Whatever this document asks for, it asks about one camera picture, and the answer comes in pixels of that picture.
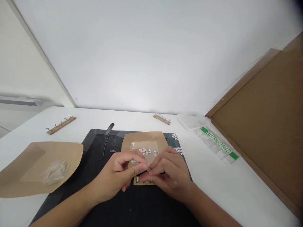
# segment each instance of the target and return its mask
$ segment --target green tape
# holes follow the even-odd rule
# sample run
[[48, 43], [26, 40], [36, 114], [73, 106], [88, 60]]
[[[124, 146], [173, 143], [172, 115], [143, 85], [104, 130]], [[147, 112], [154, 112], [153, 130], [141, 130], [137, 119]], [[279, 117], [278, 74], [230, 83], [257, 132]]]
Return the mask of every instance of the green tape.
[[234, 152], [229, 154], [233, 159], [237, 160], [238, 159], [238, 155], [236, 155]]
[[234, 160], [238, 159], [238, 155], [236, 155], [231, 149], [229, 149], [221, 140], [215, 137], [211, 132], [209, 132], [206, 128], [202, 127], [201, 130], [205, 132], [205, 134], [211, 138], [218, 146], [220, 146], [227, 154], [229, 154]]
[[205, 132], [205, 133], [208, 132], [208, 130], [207, 130], [206, 128], [204, 128], [204, 127], [202, 127], [201, 130], [202, 130], [203, 132]]

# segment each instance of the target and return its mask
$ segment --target kraft paper envelope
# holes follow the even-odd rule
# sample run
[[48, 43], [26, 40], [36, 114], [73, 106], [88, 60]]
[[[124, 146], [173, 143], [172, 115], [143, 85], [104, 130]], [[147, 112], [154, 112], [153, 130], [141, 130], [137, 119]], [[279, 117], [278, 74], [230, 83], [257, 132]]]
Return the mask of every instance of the kraft paper envelope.
[[[151, 153], [148, 155], [144, 155], [147, 163], [151, 164], [153, 160], [155, 159], [155, 151], [161, 153], [163, 150], [165, 150], [168, 147], [167, 141], [160, 131], [155, 132], [135, 132], [126, 134], [124, 136], [124, 140], [121, 147], [121, 152], [130, 150], [132, 148], [139, 149], [139, 148], [145, 148], [146, 151], [149, 149], [151, 150]], [[128, 163], [128, 168], [137, 165], [138, 163]]]
[[[31, 143], [14, 161], [0, 172], [0, 197], [14, 198], [51, 193], [77, 169], [83, 145], [68, 142]], [[70, 164], [66, 176], [49, 186], [41, 182], [41, 173], [55, 161]]]

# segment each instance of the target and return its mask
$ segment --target forearm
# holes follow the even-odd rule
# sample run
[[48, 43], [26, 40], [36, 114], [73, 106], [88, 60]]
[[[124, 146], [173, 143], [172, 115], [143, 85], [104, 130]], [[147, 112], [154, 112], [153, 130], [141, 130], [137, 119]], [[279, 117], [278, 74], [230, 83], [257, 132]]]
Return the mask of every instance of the forearm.
[[90, 193], [86, 186], [51, 209], [33, 223], [31, 227], [78, 226], [95, 205], [93, 200], [90, 199]]
[[192, 197], [185, 205], [202, 226], [241, 226], [193, 183]]

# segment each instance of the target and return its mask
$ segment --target cardboard box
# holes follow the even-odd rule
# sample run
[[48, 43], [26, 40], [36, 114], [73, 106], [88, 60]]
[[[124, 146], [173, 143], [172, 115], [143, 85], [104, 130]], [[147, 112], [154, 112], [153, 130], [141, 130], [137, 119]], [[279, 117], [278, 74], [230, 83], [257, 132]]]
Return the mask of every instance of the cardboard box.
[[[77, 143], [31, 143], [0, 172], [0, 197], [14, 198], [53, 192], [77, 169], [82, 153], [83, 145]], [[66, 161], [70, 166], [64, 179], [47, 186], [41, 182], [40, 175], [54, 161]]]
[[300, 36], [285, 48], [291, 51], [269, 50], [206, 114], [298, 218], [303, 212]]

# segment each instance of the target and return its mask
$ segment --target hand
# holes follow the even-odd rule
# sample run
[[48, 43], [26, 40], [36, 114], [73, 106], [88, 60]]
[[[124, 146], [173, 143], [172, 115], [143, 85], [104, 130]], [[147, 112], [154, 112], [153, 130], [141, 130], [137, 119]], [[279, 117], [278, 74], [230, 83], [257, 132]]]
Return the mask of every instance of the hand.
[[191, 194], [192, 181], [187, 165], [172, 147], [166, 148], [150, 165], [150, 172], [143, 173], [139, 181], [150, 181], [170, 197], [186, 203]]
[[[128, 169], [128, 162], [132, 159], [139, 164]], [[98, 176], [87, 185], [87, 194], [95, 205], [110, 200], [121, 188], [125, 191], [131, 179], [145, 170], [147, 161], [139, 150], [114, 153]]]

